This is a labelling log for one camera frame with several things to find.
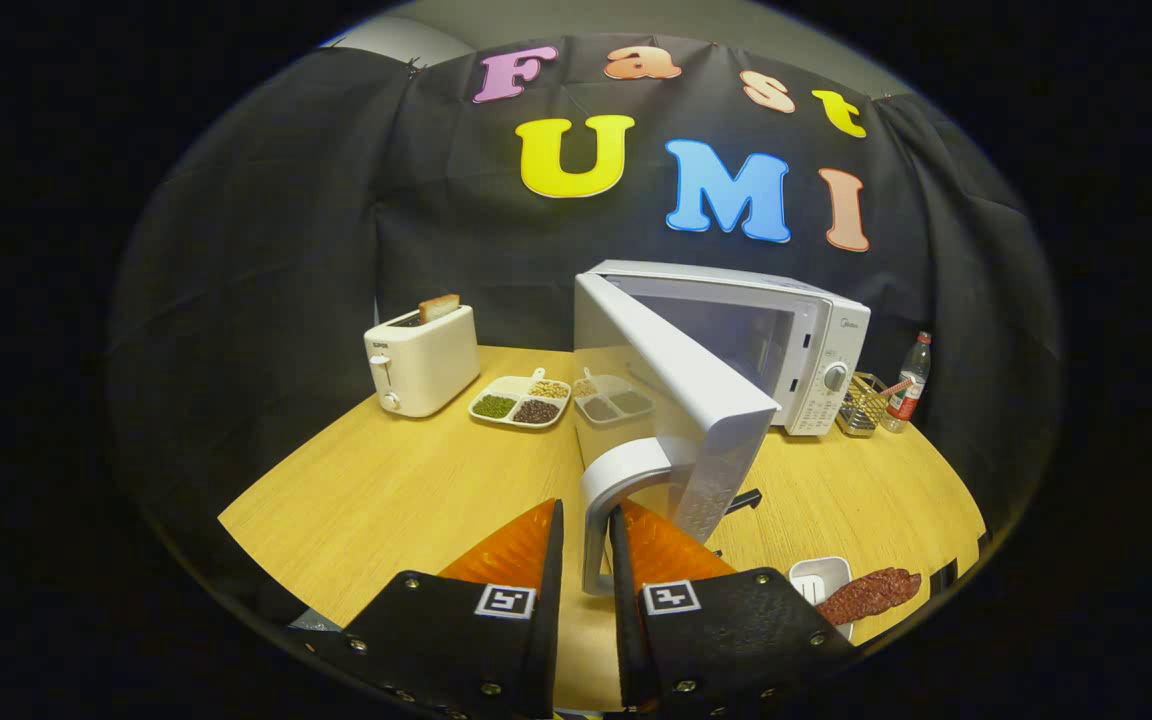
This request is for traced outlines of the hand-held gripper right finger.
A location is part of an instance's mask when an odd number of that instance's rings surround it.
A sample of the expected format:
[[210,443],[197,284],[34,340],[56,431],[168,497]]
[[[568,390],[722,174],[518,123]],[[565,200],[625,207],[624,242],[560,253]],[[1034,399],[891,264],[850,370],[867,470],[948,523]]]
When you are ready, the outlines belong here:
[[609,520],[620,697],[634,717],[776,717],[859,660],[771,568],[636,582],[626,515]]

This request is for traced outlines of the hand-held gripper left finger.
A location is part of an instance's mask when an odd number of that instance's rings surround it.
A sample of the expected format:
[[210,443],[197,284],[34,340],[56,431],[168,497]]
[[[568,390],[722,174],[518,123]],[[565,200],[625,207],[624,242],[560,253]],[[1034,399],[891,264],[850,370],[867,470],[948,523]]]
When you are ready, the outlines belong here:
[[526,523],[538,577],[399,571],[346,626],[302,621],[302,647],[412,719],[554,717],[563,503],[536,506]]

